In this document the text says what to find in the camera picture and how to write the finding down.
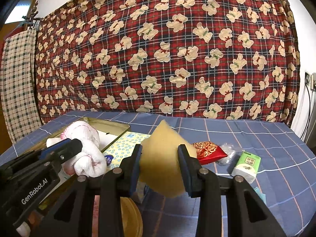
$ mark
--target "red sachet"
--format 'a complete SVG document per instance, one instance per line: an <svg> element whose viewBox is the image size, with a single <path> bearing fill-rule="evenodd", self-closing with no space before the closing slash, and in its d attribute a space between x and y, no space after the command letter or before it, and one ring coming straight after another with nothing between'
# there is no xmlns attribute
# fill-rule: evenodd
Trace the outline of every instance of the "red sachet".
<svg viewBox="0 0 316 237"><path fill-rule="evenodd" d="M206 165L227 157L227 154L221 147L210 141L196 142L192 145L197 150L197 159L201 165Z"/></svg>

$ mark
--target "yellow sponge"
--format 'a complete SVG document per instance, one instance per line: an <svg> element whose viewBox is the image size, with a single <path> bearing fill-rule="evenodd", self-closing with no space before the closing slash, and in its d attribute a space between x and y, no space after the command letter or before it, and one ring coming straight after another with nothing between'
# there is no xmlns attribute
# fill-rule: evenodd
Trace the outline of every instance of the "yellow sponge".
<svg viewBox="0 0 316 237"><path fill-rule="evenodd" d="M139 180L168 198L185 191L178 161L180 144L185 144L191 157L197 157L196 149L164 120L149 138L141 142L143 149L139 162Z"/></svg>

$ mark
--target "checkered cloth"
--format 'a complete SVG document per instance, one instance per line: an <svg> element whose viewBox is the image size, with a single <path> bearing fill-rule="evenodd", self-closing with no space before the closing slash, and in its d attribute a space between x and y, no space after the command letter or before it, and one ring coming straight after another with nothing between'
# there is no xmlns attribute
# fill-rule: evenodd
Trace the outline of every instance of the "checkered cloth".
<svg viewBox="0 0 316 237"><path fill-rule="evenodd" d="M1 62L0 92L4 119L12 143L41 126L34 98L36 30L6 39Z"/></svg>
<svg viewBox="0 0 316 237"><path fill-rule="evenodd" d="M71 0L40 22L41 118L129 111L290 126L297 49L287 0Z"/></svg>
<svg viewBox="0 0 316 237"><path fill-rule="evenodd" d="M81 117L127 123L131 131L152 134L161 120L189 143L230 143L261 157L256 180L251 184L266 194L267 206L287 236L295 236L316 211L315 155L285 124L252 120L220 120L165 117L148 113L72 111L29 134L0 156L0 165L22 154L61 127ZM217 175L229 177L229 166L208 164ZM150 192L139 207L143 237L194 237L199 199L184 194L175 199ZM222 199L223 236L227 237L227 208Z"/></svg>

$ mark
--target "yellow patterned package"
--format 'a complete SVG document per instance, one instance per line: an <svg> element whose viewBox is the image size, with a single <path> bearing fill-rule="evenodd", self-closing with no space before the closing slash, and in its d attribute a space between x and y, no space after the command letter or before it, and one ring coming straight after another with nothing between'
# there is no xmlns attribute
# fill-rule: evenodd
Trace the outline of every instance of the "yellow patterned package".
<svg viewBox="0 0 316 237"><path fill-rule="evenodd" d="M140 144L142 140L148 138L150 134L141 134L135 132L124 133L115 143L103 152L104 155L113 155L111 164L107 167L111 170L119 167L122 159L132 155L136 144Z"/></svg>

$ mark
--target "metal pin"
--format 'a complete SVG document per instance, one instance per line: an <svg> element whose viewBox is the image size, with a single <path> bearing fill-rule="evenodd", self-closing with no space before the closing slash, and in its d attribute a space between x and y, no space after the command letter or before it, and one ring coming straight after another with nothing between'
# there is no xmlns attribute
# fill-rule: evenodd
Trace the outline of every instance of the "metal pin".
<svg viewBox="0 0 316 237"><path fill-rule="evenodd" d="M84 182L86 180L86 178L87 178L86 176L80 175L80 176L78 176L77 180L78 180L78 182Z"/></svg>
<svg viewBox="0 0 316 237"><path fill-rule="evenodd" d="M208 174L209 170L207 168L200 168L199 172L203 175Z"/></svg>
<svg viewBox="0 0 316 237"><path fill-rule="evenodd" d="M116 167L115 169L113 169L113 173L114 174L121 174L122 173L122 169L120 167Z"/></svg>
<svg viewBox="0 0 316 237"><path fill-rule="evenodd" d="M242 176L240 176L240 175L236 175L236 176L235 176L235 180L236 180L238 183L241 183L241 182L244 180L244 178L243 178Z"/></svg>

